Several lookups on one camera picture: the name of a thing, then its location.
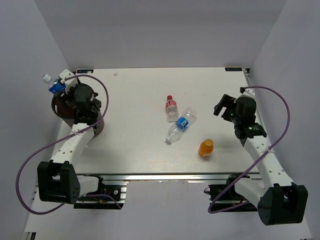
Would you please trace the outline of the dark blue label bottle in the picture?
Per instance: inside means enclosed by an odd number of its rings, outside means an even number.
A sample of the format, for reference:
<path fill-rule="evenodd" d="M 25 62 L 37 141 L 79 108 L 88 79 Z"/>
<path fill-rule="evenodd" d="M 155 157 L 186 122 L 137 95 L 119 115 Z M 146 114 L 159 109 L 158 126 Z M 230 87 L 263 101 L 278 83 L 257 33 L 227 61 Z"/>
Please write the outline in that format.
<path fill-rule="evenodd" d="M 45 74 L 41 80 L 48 86 L 48 91 L 54 95 L 61 94 L 66 88 L 66 85 L 64 83 L 61 83 L 61 80 L 59 78 L 53 79 L 48 74 Z"/>

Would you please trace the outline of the orange juice bottle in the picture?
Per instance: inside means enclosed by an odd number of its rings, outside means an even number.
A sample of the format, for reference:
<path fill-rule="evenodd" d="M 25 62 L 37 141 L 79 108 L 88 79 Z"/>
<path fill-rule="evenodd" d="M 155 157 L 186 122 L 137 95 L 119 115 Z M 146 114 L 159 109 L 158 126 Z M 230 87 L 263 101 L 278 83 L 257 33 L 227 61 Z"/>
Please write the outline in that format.
<path fill-rule="evenodd" d="M 214 150 L 214 142 L 212 139 L 206 139 L 203 141 L 198 149 L 198 155 L 201 158 L 207 158 L 211 155 Z"/>

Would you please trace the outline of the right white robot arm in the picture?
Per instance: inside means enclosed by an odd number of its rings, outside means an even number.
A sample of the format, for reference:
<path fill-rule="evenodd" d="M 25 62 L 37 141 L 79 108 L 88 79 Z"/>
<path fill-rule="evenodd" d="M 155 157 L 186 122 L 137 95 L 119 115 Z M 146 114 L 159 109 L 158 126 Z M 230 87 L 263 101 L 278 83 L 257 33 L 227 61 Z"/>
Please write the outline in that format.
<path fill-rule="evenodd" d="M 244 92 L 238 98 L 224 94 L 213 114 L 217 116 L 224 110 L 221 117 L 233 123 L 235 136 L 253 159 L 252 167 L 258 169 L 264 186 L 248 178 L 246 170 L 228 180 L 212 203 L 225 193 L 233 200 L 242 196 L 257 209 L 266 226 L 299 224 L 304 218 L 308 191 L 304 185 L 297 185 L 281 166 L 268 143 L 266 131 L 256 122 L 256 109 L 253 93 Z"/>

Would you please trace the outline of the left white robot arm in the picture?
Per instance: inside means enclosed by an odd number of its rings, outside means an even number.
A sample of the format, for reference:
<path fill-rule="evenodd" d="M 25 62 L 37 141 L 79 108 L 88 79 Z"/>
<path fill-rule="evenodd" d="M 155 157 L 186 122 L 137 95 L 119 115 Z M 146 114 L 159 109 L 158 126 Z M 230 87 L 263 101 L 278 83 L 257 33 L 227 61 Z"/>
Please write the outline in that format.
<path fill-rule="evenodd" d="M 73 110 L 71 138 L 49 161 L 42 161 L 37 167 L 39 198 L 43 202 L 75 204 L 86 194 L 99 200 L 106 193 L 98 177 L 78 176 L 75 171 L 89 141 L 104 128 L 102 103 L 96 98 L 98 93 L 84 83 L 72 87 L 70 94 L 67 102 Z"/>

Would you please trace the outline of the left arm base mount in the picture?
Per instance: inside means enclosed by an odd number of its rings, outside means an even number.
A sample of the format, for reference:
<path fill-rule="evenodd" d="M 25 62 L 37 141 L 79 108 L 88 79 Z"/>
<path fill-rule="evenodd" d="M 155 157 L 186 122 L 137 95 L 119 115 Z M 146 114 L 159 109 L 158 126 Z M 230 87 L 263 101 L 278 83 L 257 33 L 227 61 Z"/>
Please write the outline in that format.
<path fill-rule="evenodd" d="M 87 196 L 82 195 L 73 205 L 74 209 L 83 210 L 120 210 L 126 199 L 128 182 L 121 180 L 109 180 L 103 176 L 95 176 L 98 179 L 98 187 L 95 191 L 89 191 Z"/>

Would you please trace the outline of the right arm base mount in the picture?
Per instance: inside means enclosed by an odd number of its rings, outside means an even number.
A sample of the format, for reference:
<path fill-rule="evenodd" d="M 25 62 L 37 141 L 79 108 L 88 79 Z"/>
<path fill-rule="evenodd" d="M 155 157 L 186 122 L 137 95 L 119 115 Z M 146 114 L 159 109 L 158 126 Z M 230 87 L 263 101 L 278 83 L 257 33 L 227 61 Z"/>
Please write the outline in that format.
<path fill-rule="evenodd" d="M 231 174 L 228 176 L 227 180 L 223 184 L 210 184 L 207 188 L 204 189 L 204 193 L 209 195 L 210 203 L 228 186 L 230 185 L 240 173 Z M 248 200 L 244 198 L 242 195 L 235 192 L 235 187 L 230 188 L 226 193 L 224 193 L 218 201 L 211 207 L 211 212 L 216 212 L 223 210 L 225 208 L 234 207 L 236 205 L 247 202 Z M 252 203 L 246 203 L 237 208 L 226 210 L 226 212 L 257 212 L 257 208 Z"/>

